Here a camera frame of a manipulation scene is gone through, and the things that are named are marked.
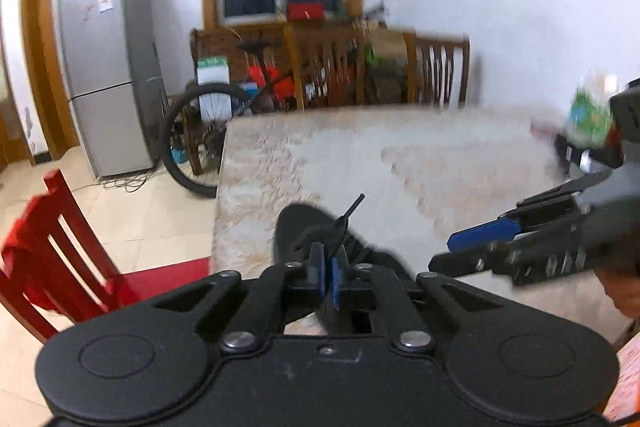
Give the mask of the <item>person right hand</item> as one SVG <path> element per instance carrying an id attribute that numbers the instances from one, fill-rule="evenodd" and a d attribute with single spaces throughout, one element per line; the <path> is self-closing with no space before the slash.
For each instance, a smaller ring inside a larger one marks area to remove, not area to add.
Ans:
<path id="1" fill-rule="evenodd" d="M 597 278 L 615 308 L 630 319 L 640 317 L 640 279 L 635 275 L 600 270 Z"/>

